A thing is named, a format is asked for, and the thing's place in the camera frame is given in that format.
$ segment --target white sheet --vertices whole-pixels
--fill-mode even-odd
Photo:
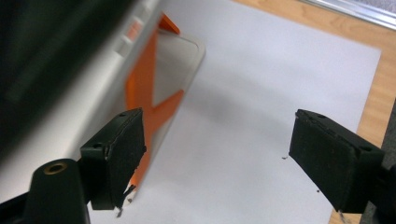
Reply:
[[[206,56],[121,218],[92,223],[328,223],[332,206],[287,157],[298,108],[356,131],[380,51],[226,0],[165,13]]]

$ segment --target wooden table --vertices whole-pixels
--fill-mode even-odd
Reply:
[[[296,0],[234,0],[277,16],[381,49],[381,58],[364,107],[358,135],[382,146],[396,97],[396,31]],[[360,215],[346,215],[359,223]],[[331,224],[342,224],[333,211]]]

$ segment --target wooden surface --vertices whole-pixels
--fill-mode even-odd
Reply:
[[[381,49],[381,58],[361,117],[358,135],[381,147],[396,97],[396,31],[297,0],[234,0],[333,35]],[[346,215],[359,223],[360,215]],[[332,212],[331,224],[343,224]]]

